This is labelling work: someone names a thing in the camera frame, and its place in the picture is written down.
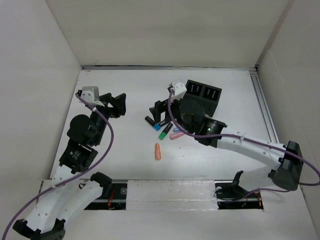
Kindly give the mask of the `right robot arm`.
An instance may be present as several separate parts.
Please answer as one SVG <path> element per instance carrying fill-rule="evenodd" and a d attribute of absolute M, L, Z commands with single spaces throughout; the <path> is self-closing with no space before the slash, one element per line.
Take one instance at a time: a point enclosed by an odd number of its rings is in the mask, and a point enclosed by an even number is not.
<path fill-rule="evenodd" d="M 149 111 L 156 123 L 161 122 L 164 113 L 167 122 L 173 121 L 204 146 L 229 150 L 264 164 L 262 168 L 235 174 L 231 184 L 235 196 L 243 197 L 250 190 L 271 184 L 286 191 L 297 190 L 304 165 L 299 144 L 272 143 L 235 131 L 224 122 L 212 119 L 216 106 L 214 101 L 184 97 L 157 101 Z"/>

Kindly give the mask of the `blue cap black highlighter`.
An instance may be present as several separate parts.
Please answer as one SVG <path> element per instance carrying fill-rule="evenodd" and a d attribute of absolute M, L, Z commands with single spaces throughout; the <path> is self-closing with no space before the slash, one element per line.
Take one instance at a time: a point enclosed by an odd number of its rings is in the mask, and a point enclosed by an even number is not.
<path fill-rule="evenodd" d="M 146 116 L 144 118 L 147 123 L 149 123 L 156 131 L 159 131 L 161 129 L 161 126 L 157 124 L 154 120 L 152 120 L 149 116 Z"/>

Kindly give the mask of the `pink translucent marker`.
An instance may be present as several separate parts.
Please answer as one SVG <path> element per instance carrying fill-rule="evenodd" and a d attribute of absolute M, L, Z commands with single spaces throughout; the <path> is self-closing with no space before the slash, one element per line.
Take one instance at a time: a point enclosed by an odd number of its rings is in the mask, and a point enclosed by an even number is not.
<path fill-rule="evenodd" d="M 185 134 L 183 133 L 183 132 L 181 132 L 181 131 L 179 131 L 179 132 L 174 132 L 174 133 L 172 133 L 170 136 L 169 136 L 169 138 L 171 139 L 171 140 L 175 140 L 175 139 L 178 139 L 178 138 L 180 138 L 180 137 L 182 137 L 182 136 L 184 136 Z"/>

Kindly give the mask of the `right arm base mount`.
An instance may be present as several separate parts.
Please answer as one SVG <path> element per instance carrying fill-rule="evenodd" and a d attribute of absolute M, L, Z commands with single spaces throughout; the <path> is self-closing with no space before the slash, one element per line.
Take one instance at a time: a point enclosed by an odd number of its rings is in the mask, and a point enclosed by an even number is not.
<path fill-rule="evenodd" d="M 264 208 L 259 192 L 248 195 L 249 192 L 239 186 L 243 172 L 243 170 L 238 171 L 232 181 L 215 182 L 213 196 L 217 199 L 219 210 L 262 210 Z"/>

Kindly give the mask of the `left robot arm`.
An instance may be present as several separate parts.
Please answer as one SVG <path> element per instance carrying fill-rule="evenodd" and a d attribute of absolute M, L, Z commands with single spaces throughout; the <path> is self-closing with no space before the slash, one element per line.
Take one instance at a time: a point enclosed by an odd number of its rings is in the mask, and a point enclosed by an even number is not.
<path fill-rule="evenodd" d="M 126 113 L 126 94 L 113 97 L 102 96 L 92 90 L 79 90 L 75 96 L 91 115 L 79 114 L 69 125 L 67 146 L 59 159 L 50 187 L 33 198 L 37 201 L 32 212 L 24 219 L 13 219 L 13 230 L 29 240 L 61 240 L 65 227 L 90 203 L 98 198 L 107 198 L 112 191 L 112 179 L 96 172 L 74 195 L 77 179 L 97 166 L 94 149 L 101 143 L 110 118 L 119 118 Z"/>

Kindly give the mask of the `green cap black highlighter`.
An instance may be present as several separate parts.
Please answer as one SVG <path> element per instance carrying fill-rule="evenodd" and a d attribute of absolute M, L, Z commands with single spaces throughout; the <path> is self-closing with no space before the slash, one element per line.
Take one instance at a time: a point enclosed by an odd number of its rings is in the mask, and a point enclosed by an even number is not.
<path fill-rule="evenodd" d="M 167 136 L 168 132 L 172 129 L 172 127 L 173 127 L 173 124 L 171 122 L 169 122 L 165 126 L 164 130 L 160 133 L 158 138 L 162 141 Z"/>

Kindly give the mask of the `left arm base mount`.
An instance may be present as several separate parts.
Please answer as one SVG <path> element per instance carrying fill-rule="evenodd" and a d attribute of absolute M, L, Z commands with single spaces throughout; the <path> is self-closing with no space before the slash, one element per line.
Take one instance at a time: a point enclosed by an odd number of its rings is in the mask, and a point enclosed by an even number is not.
<path fill-rule="evenodd" d="M 85 210 L 117 211 L 126 209 L 128 193 L 127 180 L 112 180 L 107 175 L 96 172 L 90 179 L 84 179 L 79 183 L 78 188 L 82 189 L 89 180 L 98 180 L 99 184 L 102 183 L 103 190 L 101 196 L 92 201 Z"/>

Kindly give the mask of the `orange translucent marker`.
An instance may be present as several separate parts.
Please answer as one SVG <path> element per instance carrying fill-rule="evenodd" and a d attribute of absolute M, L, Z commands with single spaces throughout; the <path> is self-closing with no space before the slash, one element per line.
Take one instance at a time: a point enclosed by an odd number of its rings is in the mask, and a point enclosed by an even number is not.
<path fill-rule="evenodd" d="M 154 146 L 154 156 L 155 156 L 155 159 L 157 161 L 162 158 L 161 148 L 160 148 L 160 144 L 159 143 L 156 143 L 155 146 Z"/>

